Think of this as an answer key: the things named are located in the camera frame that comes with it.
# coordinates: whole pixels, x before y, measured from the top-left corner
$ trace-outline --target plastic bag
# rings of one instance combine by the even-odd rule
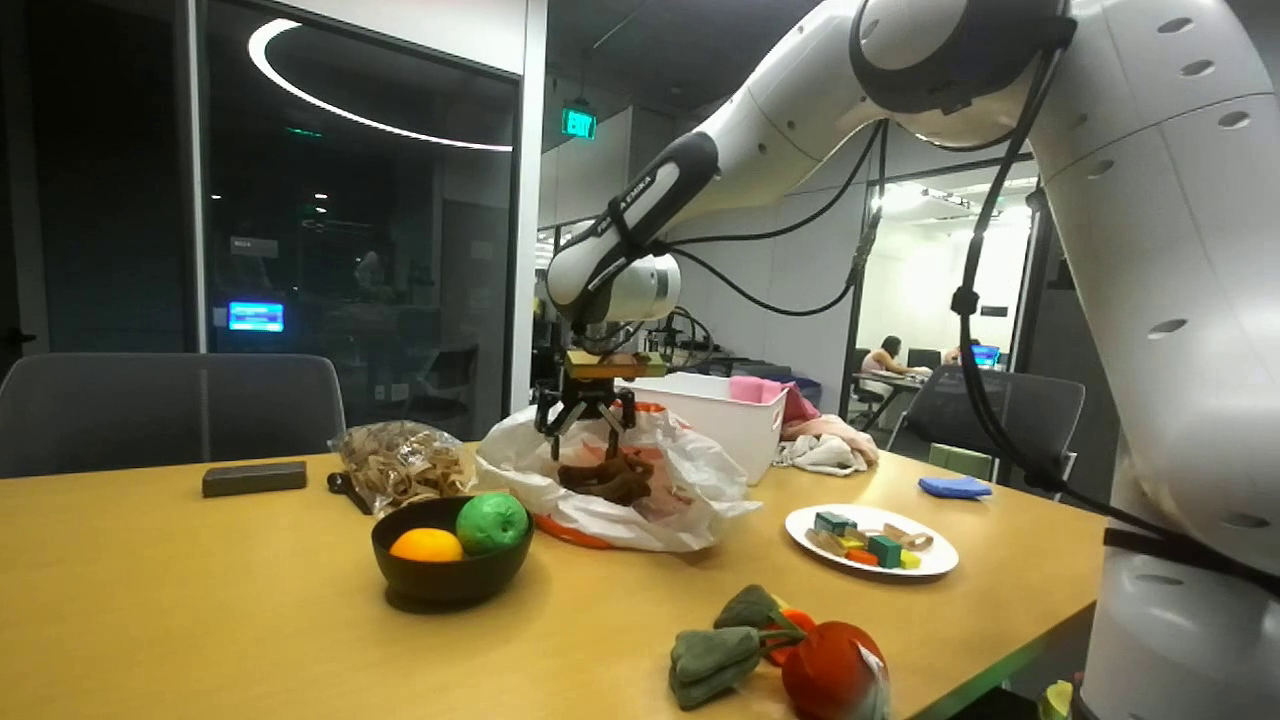
[[[550,441],[537,432],[537,413],[522,406],[482,434],[477,467],[481,489],[515,493],[543,530],[595,547],[698,550],[726,530],[731,516],[758,508],[726,450],[658,405],[636,405],[636,428],[618,432],[618,450],[651,467],[640,499],[617,502],[571,493],[559,467],[600,467],[608,425],[571,425],[559,434],[554,464]]]
[[[460,460],[460,441],[429,425],[354,425],[330,449],[373,516],[432,497],[462,497],[477,482]]]

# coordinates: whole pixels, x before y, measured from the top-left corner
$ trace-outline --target ceiling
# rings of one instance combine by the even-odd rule
[[[554,109],[583,97],[705,120],[815,0],[548,0],[548,144]]]

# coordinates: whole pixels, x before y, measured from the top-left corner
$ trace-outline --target box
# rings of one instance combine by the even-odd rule
[[[786,405],[783,383],[756,405],[731,400],[735,393],[726,377],[636,377],[626,389],[636,389],[640,400],[664,405],[673,417],[687,421],[687,428],[719,441],[719,449],[744,467],[747,482],[756,482],[775,460]]]

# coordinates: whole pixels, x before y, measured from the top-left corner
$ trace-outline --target wooden table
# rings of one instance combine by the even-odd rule
[[[664,684],[673,638],[744,585],[862,624],[897,717],[949,717],[1090,606],[1103,556],[1095,516],[1006,489],[930,499],[915,474],[936,467],[883,454],[852,479],[772,467],[764,508],[705,556],[537,536],[493,605],[409,617],[326,467],[308,454],[305,493],[223,499],[199,499],[199,464],[0,479],[0,717],[687,717]],[[793,508],[852,499],[945,530],[959,567],[879,580],[783,536]],[[783,720],[778,676],[758,666],[694,717]]]

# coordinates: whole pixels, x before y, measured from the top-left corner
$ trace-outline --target bowl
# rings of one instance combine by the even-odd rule
[[[501,550],[482,550],[482,556],[462,556],[457,563],[412,563],[412,558],[390,556],[390,545],[409,527],[448,527],[451,530],[451,519],[468,499],[472,497],[415,499],[415,502],[404,502],[373,522],[373,556],[389,580],[383,595],[390,606],[457,612],[457,606],[482,605],[512,585],[512,576],[518,572],[518,563],[526,556],[533,522],[518,536],[518,545],[501,547]]]

